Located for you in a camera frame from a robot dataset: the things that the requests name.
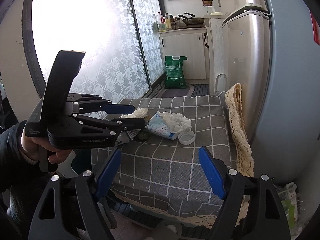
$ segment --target blue gripper pad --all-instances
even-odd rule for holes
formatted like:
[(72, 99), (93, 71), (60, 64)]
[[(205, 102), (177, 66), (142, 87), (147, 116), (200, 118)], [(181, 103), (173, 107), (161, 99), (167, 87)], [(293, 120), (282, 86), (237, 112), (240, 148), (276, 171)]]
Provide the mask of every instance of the blue gripper pad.
[(121, 151), (116, 149), (105, 165), (100, 175), (96, 178), (96, 192), (93, 194), (93, 198), (99, 201), (104, 197), (111, 186), (114, 176), (116, 175), (121, 163)]
[(136, 110), (132, 105), (121, 104), (107, 104), (101, 108), (108, 114), (132, 114)]
[(199, 148), (199, 162), (213, 193), (221, 200), (224, 200), (227, 197), (227, 192), (224, 188), (223, 181), (225, 178), (225, 173), (221, 174), (221, 172), (228, 171), (228, 168), (222, 160), (214, 159), (205, 146)]

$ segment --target human hand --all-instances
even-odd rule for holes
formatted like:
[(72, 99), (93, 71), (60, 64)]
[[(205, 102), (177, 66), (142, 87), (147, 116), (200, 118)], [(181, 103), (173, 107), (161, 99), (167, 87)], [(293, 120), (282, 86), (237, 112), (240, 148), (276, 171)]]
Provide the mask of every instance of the human hand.
[(49, 156), (48, 160), (50, 163), (60, 164), (64, 162), (71, 152), (71, 150), (59, 150), (53, 147), (50, 144), (48, 138), (27, 137), (24, 129), (21, 135), (20, 142), (21, 142), (20, 150), (23, 152), (24, 155), (26, 155), (28, 158), (34, 161), (39, 160), (39, 153), (38, 153), (39, 145), (51, 152), (56, 153)]

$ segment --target cabinet door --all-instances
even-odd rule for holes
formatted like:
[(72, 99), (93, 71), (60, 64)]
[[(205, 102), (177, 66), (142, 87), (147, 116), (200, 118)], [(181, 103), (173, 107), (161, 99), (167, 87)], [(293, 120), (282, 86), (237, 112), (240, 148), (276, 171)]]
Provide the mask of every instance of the cabinet door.
[(185, 79), (206, 79), (203, 33), (160, 37), (162, 55), (187, 56), (183, 62)]

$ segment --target checkered tablecloth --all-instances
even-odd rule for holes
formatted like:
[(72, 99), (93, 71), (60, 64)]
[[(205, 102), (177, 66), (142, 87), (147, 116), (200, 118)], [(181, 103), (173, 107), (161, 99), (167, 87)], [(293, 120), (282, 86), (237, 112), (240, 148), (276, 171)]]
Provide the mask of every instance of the checkered tablecloth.
[[(180, 113), (192, 120), (194, 143), (182, 145), (152, 134), (145, 142), (133, 140), (120, 145), (122, 162), (112, 189), (124, 197), (169, 214), (191, 217), (219, 212), (222, 201), (213, 194), (198, 159), (199, 147), (205, 145), (214, 158), (228, 167), (236, 167), (236, 149), (229, 130), (224, 94), (214, 96), (124, 99), (121, 104), (157, 111)], [(107, 119), (119, 115), (109, 114)], [(114, 148), (92, 149), (92, 166), (103, 163)]]

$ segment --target slipper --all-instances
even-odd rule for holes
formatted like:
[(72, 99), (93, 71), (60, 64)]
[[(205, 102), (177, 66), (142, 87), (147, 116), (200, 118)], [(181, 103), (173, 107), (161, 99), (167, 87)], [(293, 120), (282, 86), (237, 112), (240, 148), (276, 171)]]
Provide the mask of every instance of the slipper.
[[(168, 225), (175, 226), (177, 233), (173, 232)], [(180, 223), (162, 220), (152, 231), (150, 237), (154, 240), (178, 240), (182, 234), (182, 226)]]

